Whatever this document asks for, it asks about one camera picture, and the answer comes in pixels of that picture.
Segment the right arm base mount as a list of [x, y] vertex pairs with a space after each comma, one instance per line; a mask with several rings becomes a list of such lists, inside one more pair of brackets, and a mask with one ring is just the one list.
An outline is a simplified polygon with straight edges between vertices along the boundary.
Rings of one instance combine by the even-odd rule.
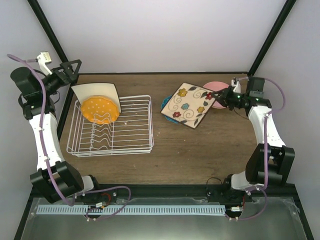
[[209, 185], [206, 187], [207, 200], [221, 204], [240, 204], [247, 200], [246, 193], [223, 185]]

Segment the orange dotted scalloped plate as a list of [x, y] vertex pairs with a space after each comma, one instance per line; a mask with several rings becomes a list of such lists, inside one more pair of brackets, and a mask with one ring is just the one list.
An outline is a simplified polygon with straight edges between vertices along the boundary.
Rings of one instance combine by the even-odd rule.
[[117, 105], [104, 96], [89, 97], [83, 101], [80, 110], [85, 119], [98, 125], [111, 124], [120, 115]]

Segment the square floral plate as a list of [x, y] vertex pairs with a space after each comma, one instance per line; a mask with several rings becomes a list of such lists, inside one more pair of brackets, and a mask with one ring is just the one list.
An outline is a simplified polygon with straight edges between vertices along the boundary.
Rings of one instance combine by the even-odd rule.
[[189, 128], [196, 129], [216, 99], [211, 90], [182, 83], [161, 110], [161, 114]]

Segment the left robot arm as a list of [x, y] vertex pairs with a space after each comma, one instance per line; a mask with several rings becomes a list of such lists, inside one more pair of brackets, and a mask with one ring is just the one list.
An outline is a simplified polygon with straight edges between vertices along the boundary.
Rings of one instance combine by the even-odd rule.
[[92, 175], [82, 176], [71, 164], [65, 161], [61, 152], [58, 133], [56, 109], [51, 95], [59, 88], [72, 84], [77, 80], [82, 62], [77, 59], [48, 69], [46, 61], [37, 62], [44, 72], [40, 78], [39, 71], [14, 55], [8, 57], [23, 64], [13, 70], [11, 79], [20, 90], [18, 103], [24, 118], [33, 130], [37, 149], [36, 172], [30, 175], [30, 182], [51, 204], [60, 200], [73, 206], [69, 196], [84, 194], [91, 202], [97, 202], [102, 196], [102, 189]]

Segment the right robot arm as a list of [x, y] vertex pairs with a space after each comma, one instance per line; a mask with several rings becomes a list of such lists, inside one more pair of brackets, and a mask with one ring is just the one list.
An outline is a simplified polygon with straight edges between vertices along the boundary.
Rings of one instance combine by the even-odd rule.
[[244, 93], [240, 92], [240, 79], [234, 78], [230, 86], [212, 94], [216, 102], [229, 110], [245, 110], [257, 142], [245, 170], [224, 180], [222, 195], [229, 202], [236, 200], [240, 191], [249, 195], [252, 191], [285, 186], [295, 159], [294, 149], [286, 146], [273, 120], [279, 110], [273, 109], [270, 100], [264, 97], [265, 82], [278, 90], [281, 87], [268, 78], [249, 76], [246, 80]]

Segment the pink round plate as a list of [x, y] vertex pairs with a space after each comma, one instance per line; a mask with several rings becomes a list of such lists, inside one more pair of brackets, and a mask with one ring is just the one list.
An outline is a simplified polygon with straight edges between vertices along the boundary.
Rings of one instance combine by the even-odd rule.
[[[228, 88], [229, 85], [225, 82], [220, 82], [220, 81], [211, 81], [206, 83], [205, 85], [203, 85], [203, 87], [205, 89], [211, 90], [211, 91], [220, 91], [223, 90], [225, 88]], [[212, 108], [214, 109], [225, 109], [224, 106], [222, 106], [220, 103], [218, 103], [217, 101], [215, 101], [212, 105]]]

